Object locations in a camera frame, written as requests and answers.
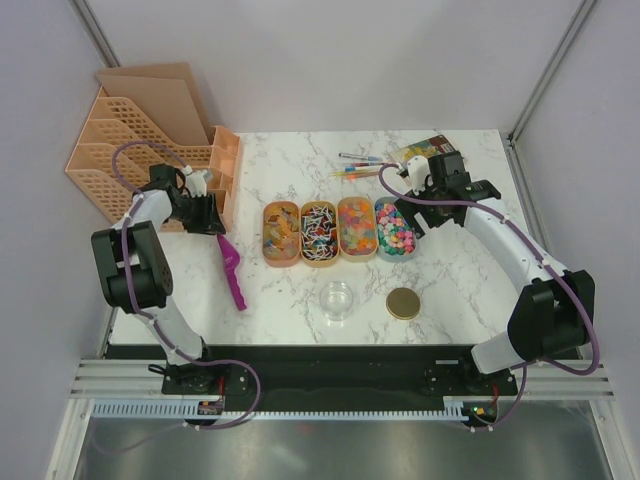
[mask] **white wall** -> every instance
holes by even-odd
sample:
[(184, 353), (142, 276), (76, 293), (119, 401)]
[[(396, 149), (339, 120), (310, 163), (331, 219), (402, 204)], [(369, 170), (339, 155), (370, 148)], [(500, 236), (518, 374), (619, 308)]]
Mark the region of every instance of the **white wall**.
[(250, 131), (513, 126), (580, 0), (89, 0), (124, 65), (189, 61)]
[(0, 477), (32, 480), (105, 311), (106, 221), (64, 174), (101, 62), (66, 0), (3, 2), (0, 45)]
[(640, 453), (640, 3), (600, 2), (520, 151), (554, 253), (596, 282), (595, 325)]

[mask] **colorful candy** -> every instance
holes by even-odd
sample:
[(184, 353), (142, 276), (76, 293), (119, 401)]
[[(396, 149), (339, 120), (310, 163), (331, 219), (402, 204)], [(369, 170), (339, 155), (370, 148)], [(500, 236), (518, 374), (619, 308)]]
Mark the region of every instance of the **colorful candy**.
[(291, 260), (300, 249), (300, 221), (295, 205), (270, 205), (264, 211), (263, 252), (269, 260)]
[(347, 255), (375, 252), (376, 224), (371, 203), (360, 198), (345, 199), (338, 206), (340, 248)]
[(329, 260), (338, 254), (335, 211), (329, 204), (302, 212), (302, 255), (308, 260)]
[(376, 204), (378, 241), (380, 249), (388, 255), (408, 255), (416, 248), (416, 239), (393, 203)]

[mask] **table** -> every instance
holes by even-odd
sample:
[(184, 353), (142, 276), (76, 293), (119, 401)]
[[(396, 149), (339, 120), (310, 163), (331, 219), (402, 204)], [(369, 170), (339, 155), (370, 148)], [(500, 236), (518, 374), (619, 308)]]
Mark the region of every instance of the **table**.
[[(376, 177), (330, 178), (341, 161), (338, 152), (381, 155), (444, 134), (465, 157), (473, 180), (490, 180), (502, 193), (508, 213), (525, 222), (500, 136), (496, 130), (293, 132), (243, 134), (242, 175), (229, 240), (242, 255), (238, 278), (248, 309), (238, 312), (224, 277), (213, 237), (160, 233), (174, 277), (174, 298), (189, 325), (210, 344), (456, 344), (478, 343), (506, 327), (518, 293), (484, 246), (449, 222), (427, 232), (408, 263), (380, 258), (354, 264), (340, 259), (314, 269), (299, 262), (287, 269), (266, 265), (261, 253), (262, 210), (274, 200), (302, 206), (310, 200), (334, 205), (347, 196), (372, 201), (387, 195)], [(408, 187), (388, 172), (392, 187)], [(328, 321), (318, 304), (329, 281), (346, 282), (355, 309), (344, 322)], [(394, 319), (387, 294), (409, 287), (421, 298), (412, 321)], [(118, 312), (114, 345), (156, 344), (139, 320)]]

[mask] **reflective floor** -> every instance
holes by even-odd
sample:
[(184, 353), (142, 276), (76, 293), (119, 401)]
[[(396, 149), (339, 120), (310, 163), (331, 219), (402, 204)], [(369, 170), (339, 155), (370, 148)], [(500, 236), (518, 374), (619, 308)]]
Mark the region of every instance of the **reflective floor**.
[[(172, 423), (98, 419), (91, 430), (117, 449)], [(76, 479), (612, 478), (590, 410), (575, 403), (523, 404), (495, 432), (473, 435), (435, 422), (254, 421), (219, 432), (179, 428), (115, 457), (85, 443)]]

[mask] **plastic container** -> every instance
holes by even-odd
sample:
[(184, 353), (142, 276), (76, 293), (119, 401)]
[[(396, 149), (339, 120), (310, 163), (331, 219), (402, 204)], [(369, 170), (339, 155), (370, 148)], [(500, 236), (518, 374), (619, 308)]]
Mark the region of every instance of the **plastic container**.
[[(354, 203), (364, 204), (367, 206), (368, 211), (365, 212), (362, 217), (360, 217), (360, 221), (366, 220), (371, 223), (370, 229), (358, 229), (357, 226), (347, 225), (342, 219), (344, 218), (341, 212), (343, 212), (344, 208), (349, 208), (350, 205)], [(348, 244), (345, 241), (348, 236), (348, 229), (354, 229), (351, 232), (351, 237), (355, 236), (359, 239), (365, 239), (364, 231), (367, 230), (370, 234), (370, 238), (366, 238), (365, 241), (371, 240), (372, 247), (370, 253), (359, 253), (354, 252), (353, 249), (348, 248)], [(366, 262), (371, 260), (376, 256), (376, 251), (378, 250), (378, 234), (376, 229), (376, 218), (373, 209), (373, 204), (366, 197), (346, 197), (340, 200), (338, 203), (338, 245), (340, 248), (340, 255), (342, 255), (345, 260), (349, 262)]]
[(344, 320), (353, 306), (353, 292), (344, 282), (327, 283), (320, 291), (320, 307), (329, 320)]
[(300, 208), (300, 222), (301, 222), (301, 232), (303, 232), (303, 236), (301, 238), (301, 242), (302, 242), (302, 261), (304, 263), (306, 263), (307, 265), (309, 265), (310, 267), (313, 268), (323, 268), (323, 267), (330, 267), (331, 265), (333, 265), (334, 263), (336, 263), (338, 261), (338, 250), (339, 250), (339, 246), (336, 246), (336, 253), (335, 255), (333, 255), (331, 258), (328, 258), (326, 260), (311, 260), (307, 257), (305, 257), (304, 254), (304, 228), (303, 228), (303, 224), (304, 224), (304, 212), (306, 212), (307, 210), (309, 210), (312, 207), (324, 207), (324, 206), (328, 206), (329, 210), (332, 212), (333, 214), (333, 218), (335, 219), (336, 222), (336, 234), (337, 234), (337, 214), (336, 214), (336, 208), (330, 203), (330, 202), (324, 202), (324, 201), (318, 201), (318, 202), (307, 202), (305, 203), (301, 208)]
[[(291, 230), (291, 238), (296, 244), (295, 254), (290, 257), (285, 257), (282, 259), (272, 258), (272, 255), (269, 255), (269, 246), (267, 245), (267, 229), (271, 228), (270, 223), (276, 222), (278, 223), (279, 219), (270, 219), (268, 217), (272, 216), (270, 211), (273, 210), (274, 207), (284, 207), (287, 210), (293, 210), (295, 212), (296, 219), (298, 220), (298, 228), (292, 228)], [(300, 260), (300, 210), (298, 206), (293, 202), (273, 202), (264, 207), (262, 212), (262, 256), (264, 257), (264, 261), (270, 267), (275, 268), (286, 268), (292, 265), (295, 265), (298, 260)]]
[[(397, 200), (396, 197), (382, 197), (379, 198), (378, 200), (376, 200), (375, 206), (378, 206), (380, 204), (384, 204), (384, 203), (394, 203)], [(415, 241), (415, 250), (411, 253), (405, 253), (404, 255), (390, 255), (389, 253), (385, 252), (383, 249), (383, 246), (380, 242), (380, 238), (379, 238), (380, 232), (378, 231), (378, 255), (380, 256), (380, 258), (382, 258), (383, 260), (387, 261), (387, 262), (392, 262), (392, 263), (402, 263), (402, 262), (408, 262), (409, 260), (411, 260), (416, 253), (418, 252), (418, 249), (420, 248), (418, 246), (418, 240), (416, 239)]]
[[(225, 127), (215, 127), (213, 145), (178, 145), (133, 101), (109, 97), (101, 88), (65, 172), (115, 223), (131, 207), (131, 193), (115, 179), (111, 171), (111, 155), (123, 143), (135, 140), (163, 144), (194, 169), (209, 169), (214, 180), (208, 190), (216, 197), (216, 206), (225, 228), (231, 231), (243, 145), (240, 137)], [(138, 187), (148, 182), (149, 166), (157, 163), (179, 166), (163, 150), (146, 145), (128, 148), (118, 157), (121, 173)], [(182, 224), (171, 220), (162, 226), (162, 230), (182, 231), (183, 228)]]

